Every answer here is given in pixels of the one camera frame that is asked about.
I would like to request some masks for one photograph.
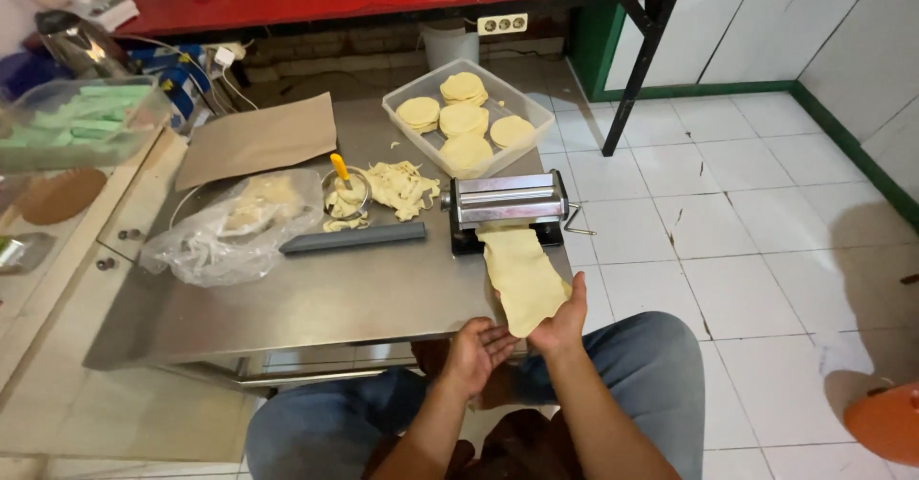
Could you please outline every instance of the gray rolling pin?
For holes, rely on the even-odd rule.
[[[424,222],[393,223],[366,229],[345,229],[337,233],[303,234],[284,243],[280,250],[282,254],[295,254],[326,248],[418,239],[424,238],[425,234]]]

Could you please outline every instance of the tiled floor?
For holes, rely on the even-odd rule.
[[[899,279],[919,273],[919,238],[791,97],[638,102],[616,154],[603,158],[616,105],[587,104],[566,63],[486,66],[555,111],[543,165],[583,203],[575,226],[598,232],[565,234],[572,266],[587,274],[585,331],[659,310],[701,341],[705,480],[919,477],[856,444],[840,423],[850,400],[887,384],[881,378],[916,379],[919,285]],[[323,87],[334,99],[379,96],[422,72],[356,74],[370,86],[301,80],[287,99]],[[267,97],[280,90],[259,87]],[[272,356],[269,368],[408,356],[399,345],[322,349]],[[487,433],[494,417],[480,415],[466,435]],[[245,466],[230,471],[235,464],[184,467],[173,474],[248,478]]]

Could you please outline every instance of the black table frame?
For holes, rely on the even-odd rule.
[[[628,77],[626,88],[619,101],[616,117],[606,135],[603,144],[603,155],[612,156],[622,131],[625,129],[628,115],[635,105],[635,99],[648,75],[648,69],[653,61],[654,53],[661,42],[663,30],[667,27],[670,15],[676,0],[613,0],[614,4],[621,4],[635,26],[644,36],[638,58]],[[610,0],[517,0],[504,1],[490,4],[467,4],[464,6],[451,6],[447,8],[418,10],[392,14],[374,14],[367,16],[351,16],[329,18],[315,21],[274,24],[268,26],[254,26],[248,28],[230,28],[178,35],[156,37],[167,43],[201,43],[215,44],[230,41],[246,41],[270,37],[288,37],[322,31],[341,29],[378,27],[390,24],[408,22],[426,22],[445,18],[466,17],[478,18],[480,16],[510,15],[518,12],[548,12],[558,8],[573,8],[588,4],[610,4]],[[243,73],[242,66],[235,64],[231,71],[243,87],[249,86],[249,80]]]

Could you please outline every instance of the bucket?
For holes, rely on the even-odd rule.
[[[425,39],[427,66],[436,69],[465,58],[479,63],[479,34],[466,33],[464,19],[448,19],[421,23],[418,26]]]

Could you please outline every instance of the pasta machine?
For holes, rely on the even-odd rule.
[[[538,175],[450,180],[440,193],[440,210],[449,212],[450,246],[455,255],[485,249],[475,229],[488,225],[529,225],[543,246],[563,245],[561,222],[572,233],[596,234],[572,229],[581,206],[570,203],[558,170]],[[570,209],[574,212],[568,216]]]

